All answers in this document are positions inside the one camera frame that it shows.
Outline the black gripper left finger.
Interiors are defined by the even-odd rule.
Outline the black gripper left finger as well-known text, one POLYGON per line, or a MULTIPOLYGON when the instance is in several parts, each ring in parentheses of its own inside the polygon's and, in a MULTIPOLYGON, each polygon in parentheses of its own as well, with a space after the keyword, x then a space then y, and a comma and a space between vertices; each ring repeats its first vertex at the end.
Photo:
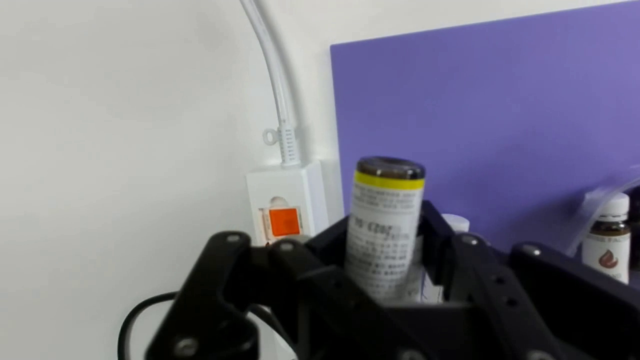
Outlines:
POLYGON ((399 360, 400 323, 342 270, 346 224, 255 246, 215 235, 161 323, 144 360, 258 360, 264 309, 298 360, 399 360))

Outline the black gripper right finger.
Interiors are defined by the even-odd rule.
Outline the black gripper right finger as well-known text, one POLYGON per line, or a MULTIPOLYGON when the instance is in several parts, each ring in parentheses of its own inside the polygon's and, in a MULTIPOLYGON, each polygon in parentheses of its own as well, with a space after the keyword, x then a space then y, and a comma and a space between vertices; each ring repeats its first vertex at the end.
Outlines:
POLYGON ((640 290, 539 242, 501 252, 432 202, 419 238, 445 301, 400 321, 437 360, 640 360, 640 290))

